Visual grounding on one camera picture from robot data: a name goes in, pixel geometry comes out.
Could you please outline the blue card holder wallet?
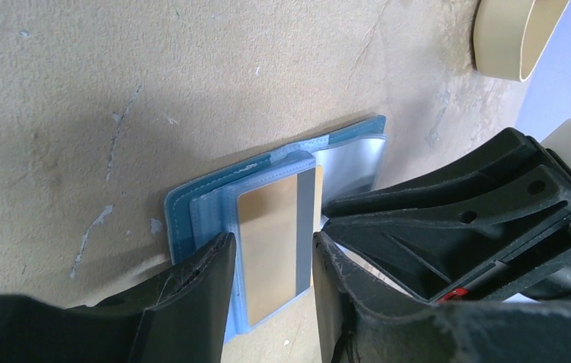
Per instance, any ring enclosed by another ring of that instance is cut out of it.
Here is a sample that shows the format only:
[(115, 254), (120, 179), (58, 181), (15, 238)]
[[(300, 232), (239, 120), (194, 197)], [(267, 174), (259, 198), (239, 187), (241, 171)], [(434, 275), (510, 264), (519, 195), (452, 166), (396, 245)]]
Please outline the blue card holder wallet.
[(220, 232), (236, 239), (225, 341), (309, 289), (312, 235), (329, 200), (370, 191), (386, 146), (384, 116), (296, 141), (196, 178), (164, 201), (173, 262)]

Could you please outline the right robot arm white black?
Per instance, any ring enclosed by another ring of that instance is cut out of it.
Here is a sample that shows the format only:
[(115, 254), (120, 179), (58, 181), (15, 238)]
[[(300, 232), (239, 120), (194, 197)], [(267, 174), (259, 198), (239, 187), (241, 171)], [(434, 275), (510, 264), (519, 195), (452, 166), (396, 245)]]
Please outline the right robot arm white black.
[(571, 119), (513, 128), (417, 178), (330, 202), (324, 233), (424, 303), (571, 300)]

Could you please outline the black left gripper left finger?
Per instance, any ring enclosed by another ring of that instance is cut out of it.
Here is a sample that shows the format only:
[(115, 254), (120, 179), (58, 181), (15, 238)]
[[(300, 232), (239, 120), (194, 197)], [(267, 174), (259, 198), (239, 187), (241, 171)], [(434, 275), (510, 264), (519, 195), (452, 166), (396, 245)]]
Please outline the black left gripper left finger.
[(0, 362), (218, 362), (235, 266), (217, 234), (165, 271), (100, 301), (62, 309), (0, 295)]

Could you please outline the gold credit card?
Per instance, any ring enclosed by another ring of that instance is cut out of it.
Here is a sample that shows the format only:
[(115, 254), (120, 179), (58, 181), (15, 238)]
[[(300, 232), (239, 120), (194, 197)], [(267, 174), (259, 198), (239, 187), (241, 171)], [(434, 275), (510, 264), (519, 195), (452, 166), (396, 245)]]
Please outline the gold credit card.
[(239, 195), (247, 324), (256, 327), (311, 284), (312, 234), (320, 223), (320, 166)]

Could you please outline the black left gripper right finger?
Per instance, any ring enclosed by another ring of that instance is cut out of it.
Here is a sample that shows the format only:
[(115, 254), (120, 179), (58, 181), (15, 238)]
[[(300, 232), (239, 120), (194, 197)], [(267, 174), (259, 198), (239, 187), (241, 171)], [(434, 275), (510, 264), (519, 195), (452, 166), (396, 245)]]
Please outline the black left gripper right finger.
[(313, 237), (324, 362), (571, 362), (571, 302), (429, 305)]

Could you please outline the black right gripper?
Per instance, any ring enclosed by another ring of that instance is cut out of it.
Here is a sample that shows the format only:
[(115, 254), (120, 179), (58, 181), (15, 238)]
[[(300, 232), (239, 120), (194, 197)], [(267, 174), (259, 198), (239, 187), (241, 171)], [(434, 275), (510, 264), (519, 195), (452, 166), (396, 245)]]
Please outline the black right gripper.
[(324, 233), (426, 303), (571, 300), (571, 168), (513, 128), (447, 166), (337, 198)]

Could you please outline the beige oval card tray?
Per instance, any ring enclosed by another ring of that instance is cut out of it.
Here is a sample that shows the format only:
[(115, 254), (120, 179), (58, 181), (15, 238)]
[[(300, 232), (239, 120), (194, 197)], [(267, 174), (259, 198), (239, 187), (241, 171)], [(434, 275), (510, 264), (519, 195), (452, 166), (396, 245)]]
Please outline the beige oval card tray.
[(477, 70), (525, 82), (541, 58), (569, 0), (482, 0), (473, 27)]

